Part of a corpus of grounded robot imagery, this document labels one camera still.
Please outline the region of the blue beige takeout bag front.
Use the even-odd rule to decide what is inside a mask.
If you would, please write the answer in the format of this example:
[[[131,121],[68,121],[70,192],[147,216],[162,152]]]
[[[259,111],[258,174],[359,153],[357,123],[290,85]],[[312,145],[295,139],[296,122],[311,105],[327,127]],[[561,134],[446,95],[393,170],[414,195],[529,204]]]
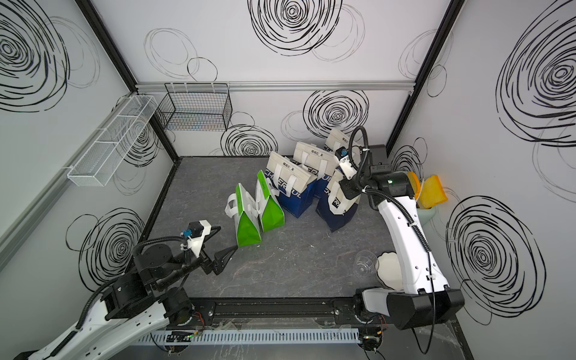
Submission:
[[[340,185],[343,179],[345,176],[337,168],[322,189],[316,206],[316,213],[326,222],[331,232],[347,225],[356,214],[360,203],[360,196],[353,199],[346,198]]]

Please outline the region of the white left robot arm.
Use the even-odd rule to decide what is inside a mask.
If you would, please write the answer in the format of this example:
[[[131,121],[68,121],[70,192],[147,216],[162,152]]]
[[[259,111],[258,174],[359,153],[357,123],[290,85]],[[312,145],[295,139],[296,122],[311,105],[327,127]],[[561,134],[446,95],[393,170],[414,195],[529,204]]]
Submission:
[[[169,326],[206,321],[185,291],[190,273],[202,269],[219,275],[237,246],[209,256],[204,244],[221,230],[202,220],[177,236],[136,244],[133,263],[99,286],[78,321],[48,345],[21,352],[18,359],[109,359],[140,338]]]

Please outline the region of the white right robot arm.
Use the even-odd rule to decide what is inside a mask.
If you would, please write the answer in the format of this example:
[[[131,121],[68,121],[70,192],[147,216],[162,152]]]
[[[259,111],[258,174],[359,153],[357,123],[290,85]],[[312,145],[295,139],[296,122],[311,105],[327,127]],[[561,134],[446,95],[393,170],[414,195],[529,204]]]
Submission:
[[[355,315],[363,324],[361,348],[377,352],[382,343],[380,329],[392,324],[399,330],[419,327],[435,330],[447,323],[464,306],[460,289],[453,289],[436,264],[417,215],[416,195],[405,172],[393,172],[385,161],[374,162],[375,148],[368,132],[359,125],[350,139],[360,133],[360,160],[354,161],[354,144],[339,148],[336,155],[344,171],[341,181],[346,195],[364,194],[370,207],[379,212],[390,232],[399,262],[402,288],[391,286],[360,289],[354,296]]]

